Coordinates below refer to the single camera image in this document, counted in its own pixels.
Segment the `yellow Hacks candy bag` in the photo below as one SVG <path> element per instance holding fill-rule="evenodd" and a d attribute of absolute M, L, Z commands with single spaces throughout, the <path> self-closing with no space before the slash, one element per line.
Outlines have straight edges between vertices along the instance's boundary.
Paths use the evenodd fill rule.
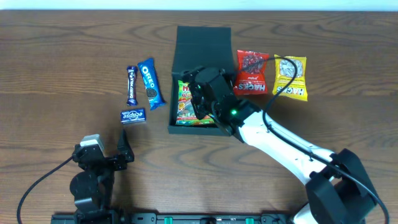
<path fill-rule="evenodd" d="M 280 94 L 289 98 L 308 101 L 307 86 L 305 82 L 305 70 L 307 64 L 306 57 L 285 56 L 281 59 L 279 55 L 275 57 L 275 82 L 272 93 L 275 95 L 293 79 L 294 81 Z"/>

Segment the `red Hacks candy bag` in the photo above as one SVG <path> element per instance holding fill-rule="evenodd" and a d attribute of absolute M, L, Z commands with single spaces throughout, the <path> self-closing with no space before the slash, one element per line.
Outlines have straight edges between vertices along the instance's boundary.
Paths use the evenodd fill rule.
<path fill-rule="evenodd" d="M 267 94 L 264 72 L 269 54 L 237 50 L 238 72 L 233 86 L 235 95 Z"/>

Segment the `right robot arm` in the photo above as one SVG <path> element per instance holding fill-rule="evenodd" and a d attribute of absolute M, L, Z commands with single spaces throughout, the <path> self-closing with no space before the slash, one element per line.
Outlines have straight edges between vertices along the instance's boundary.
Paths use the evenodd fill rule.
<path fill-rule="evenodd" d="M 308 201 L 290 223 L 364 223 L 377 205 L 389 222 L 387 208 L 355 153 L 335 153 L 285 129 L 254 103 L 237 98 L 231 78 L 218 68 L 181 73 L 198 119 L 209 116 L 225 134 L 265 152 L 303 183 Z"/>

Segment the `blue Oreo cookie pack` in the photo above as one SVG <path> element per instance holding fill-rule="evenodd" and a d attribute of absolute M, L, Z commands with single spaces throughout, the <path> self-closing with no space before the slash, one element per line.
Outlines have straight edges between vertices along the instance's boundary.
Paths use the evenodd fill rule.
<path fill-rule="evenodd" d="M 150 104 L 150 110 L 165 105 L 165 101 L 160 92 L 159 82 L 154 66 L 154 59 L 148 58 L 145 61 L 138 63 L 139 71 L 145 85 L 147 97 Z"/>

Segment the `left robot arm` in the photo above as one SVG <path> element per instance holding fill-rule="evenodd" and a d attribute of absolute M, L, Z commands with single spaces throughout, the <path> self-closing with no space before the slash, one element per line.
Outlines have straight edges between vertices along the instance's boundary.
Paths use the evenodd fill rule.
<path fill-rule="evenodd" d="M 125 130 L 121 131 L 117 150 L 113 156 L 104 156 L 99 134 L 85 136 L 75 146 L 72 160 L 83 169 L 70 182 L 76 206 L 75 223 L 131 223 L 124 210 L 111 207 L 114 173 L 127 169 L 127 164 L 134 161 Z"/>

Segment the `Haribo gummy bag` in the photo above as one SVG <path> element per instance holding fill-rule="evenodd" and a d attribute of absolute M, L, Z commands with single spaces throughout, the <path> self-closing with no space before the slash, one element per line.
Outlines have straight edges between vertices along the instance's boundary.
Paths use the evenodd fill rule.
<path fill-rule="evenodd" d="M 192 94 L 188 87 L 188 83 L 178 81 L 178 105 L 176 125 L 179 126 L 202 126 L 213 124 L 214 121 L 205 116 L 203 119 L 198 119 L 195 115 L 193 106 L 191 104 Z"/>

